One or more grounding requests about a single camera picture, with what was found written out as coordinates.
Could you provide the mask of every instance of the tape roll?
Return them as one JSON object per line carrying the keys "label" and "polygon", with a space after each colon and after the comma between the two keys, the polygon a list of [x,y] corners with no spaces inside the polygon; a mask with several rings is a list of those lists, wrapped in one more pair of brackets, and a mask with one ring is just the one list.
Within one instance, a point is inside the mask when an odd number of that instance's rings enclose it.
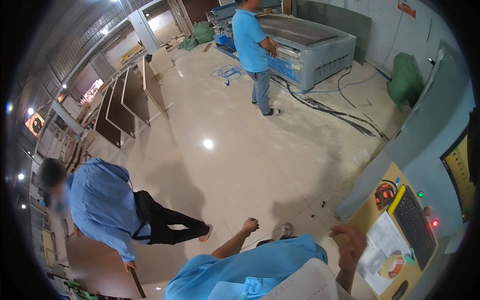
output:
{"label": "tape roll", "polygon": [[393,279],[403,270],[405,259],[402,255],[389,256],[380,268],[380,276],[387,279]]}

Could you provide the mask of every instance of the blue long-sleeve shirt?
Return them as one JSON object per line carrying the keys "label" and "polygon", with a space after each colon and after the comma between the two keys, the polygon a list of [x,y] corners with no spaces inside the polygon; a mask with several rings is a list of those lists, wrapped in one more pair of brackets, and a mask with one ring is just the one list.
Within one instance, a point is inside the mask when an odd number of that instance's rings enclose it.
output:
{"label": "blue long-sleeve shirt", "polygon": [[[117,250],[124,262],[135,260],[131,236],[141,225],[128,181],[124,167],[93,158],[69,174],[66,183],[74,223],[89,238]],[[150,232],[146,224],[138,235],[149,236]]]}

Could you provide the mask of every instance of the green sack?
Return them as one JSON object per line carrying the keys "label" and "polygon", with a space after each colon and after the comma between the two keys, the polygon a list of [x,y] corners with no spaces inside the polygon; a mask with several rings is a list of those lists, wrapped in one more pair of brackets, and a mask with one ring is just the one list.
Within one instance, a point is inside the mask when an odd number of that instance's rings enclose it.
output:
{"label": "green sack", "polygon": [[392,82],[387,82],[388,93],[400,111],[412,108],[423,90],[422,76],[413,55],[400,52],[393,61]]}
{"label": "green sack", "polygon": [[187,36],[178,46],[179,49],[192,50],[198,45],[197,40],[193,36]]}
{"label": "green sack", "polygon": [[199,44],[210,42],[213,40],[213,28],[207,21],[201,21],[193,24],[193,36],[197,39]]}

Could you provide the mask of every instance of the yellow marker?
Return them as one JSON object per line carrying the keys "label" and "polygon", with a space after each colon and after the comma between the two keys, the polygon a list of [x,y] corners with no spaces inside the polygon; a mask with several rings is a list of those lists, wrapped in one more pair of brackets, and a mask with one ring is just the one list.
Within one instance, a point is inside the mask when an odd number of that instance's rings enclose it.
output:
{"label": "yellow marker", "polygon": [[405,184],[402,184],[400,189],[398,189],[398,192],[396,193],[395,199],[393,200],[392,204],[390,204],[390,207],[388,207],[388,214],[392,215],[393,211],[396,209],[396,206],[398,203],[400,203],[400,200],[402,200],[403,194],[405,194]]}

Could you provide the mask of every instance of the tiled floor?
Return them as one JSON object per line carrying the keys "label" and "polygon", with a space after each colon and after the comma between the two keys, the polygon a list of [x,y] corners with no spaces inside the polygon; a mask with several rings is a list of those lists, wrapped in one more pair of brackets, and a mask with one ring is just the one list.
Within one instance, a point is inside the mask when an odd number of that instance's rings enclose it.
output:
{"label": "tiled floor", "polygon": [[[259,219],[260,229],[246,240],[244,250],[259,240],[278,237],[279,226],[289,221],[296,235],[311,233],[327,250],[329,266],[337,273],[337,247],[327,236],[336,222],[335,207],[382,140],[307,107],[273,82],[270,102],[285,113],[263,117],[251,104],[248,76],[229,86],[223,78],[210,76],[215,69],[239,62],[214,48],[206,53],[203,49],[200,45],[190,52],[176,49],[170,53],[176,68],[165,74],[161,85],[165,103],[174,102],[168,111],[170,121],[160,115],[151,129],[143,130],[120,152],[101,138],[89,149],[93,156],[125,166],[135,190],[147,190],[164,206],[214,226],[206,243],[135,244],[137,274],[148,298],[161,299],[168,281],[188,259],[211,253],[248,217]],[[355,62],[342,86],[374,72],[371,65]],[[342,74],[314,90],[336,89]],[[365,119],[363,112],[391,137],[403,116],[390,100],[385,82],[377,75],[345,89],[344,95],[358,109],[338,92],[309,96],[331,109]],[[152,104],[150,115],[157,113]],[[352,294],[360,300],[373,296],[358,274]]]}

